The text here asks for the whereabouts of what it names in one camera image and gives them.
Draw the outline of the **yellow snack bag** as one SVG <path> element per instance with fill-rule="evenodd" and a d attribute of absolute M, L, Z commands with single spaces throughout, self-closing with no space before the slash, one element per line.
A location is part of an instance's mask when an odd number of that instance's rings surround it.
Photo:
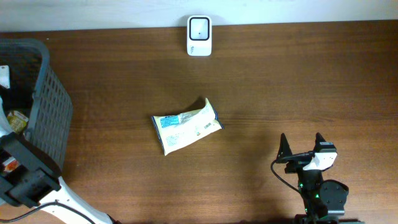
<path fill-rule="evenodd" d="M 224 129 L 209 99 L 205 98 L 204 102 L 205 105 L 201 109 L 151 117 L 164 156 Z"/>

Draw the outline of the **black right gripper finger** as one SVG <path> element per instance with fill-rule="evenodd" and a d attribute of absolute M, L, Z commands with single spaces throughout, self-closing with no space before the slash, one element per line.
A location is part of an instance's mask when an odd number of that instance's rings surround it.
<path fill-rule="evenodd" d="M 325 139 L 320 133 L 316 133 L 314 151 L 321 151 L 324 148 L 322 142 L 325 142 Z"/>
<path fill-rule="evenodd" d="M 282 133 L 280 135 L 280 145 L 277 153 L 277 159 L 284 159 L 286 157 L 290 157 L 291 155 L 292 155 L 292 150 L 287 141 L 286 135 Z"/>

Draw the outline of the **small orange white packet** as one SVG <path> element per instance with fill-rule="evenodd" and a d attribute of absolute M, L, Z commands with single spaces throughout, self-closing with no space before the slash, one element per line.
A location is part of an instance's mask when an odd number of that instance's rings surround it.
<path fill-rule="evenodd" d="M 14 157 L 9 157 L 2 163 L 2 166 L 5 173 L 10 173 L 17 169 L 20 166 L 20 163 Z"/>

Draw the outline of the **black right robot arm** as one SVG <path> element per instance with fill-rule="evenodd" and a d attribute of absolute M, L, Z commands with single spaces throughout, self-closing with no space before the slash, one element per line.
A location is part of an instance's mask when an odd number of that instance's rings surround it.
<path fill-rule="evenodd" d="M 359 223 L 359 220 L 340 220 L 345 214 L 349 187 L 337 180 L 325 180 L 322 172 L 333 167 L 337 150 L 320 133 L 315 135 L 313 150 L 294 154 L 286 135 L 280 135 L 276 159 L 271 172 L 286 186 L 296 191 L 303 200 L 304 214 L 297 214 L 292 223 Z M 289 184 L 274 170 L 274 164 L 284 164 L 286 174 L 297 174 L 297 186 Z"/>

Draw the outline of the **green drink carton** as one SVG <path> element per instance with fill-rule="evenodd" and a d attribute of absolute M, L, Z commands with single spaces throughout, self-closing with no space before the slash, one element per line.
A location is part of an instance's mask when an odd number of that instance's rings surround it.
<path fill-rule="evenodd" d="M 9 114 L 7 115 L 7 120 L 10 124 L 11 129 L 17 134 L 23 132 L 29 122 L 28 117 L 26 117 L 23 113 L 19 111 L 9 112 Z"/>

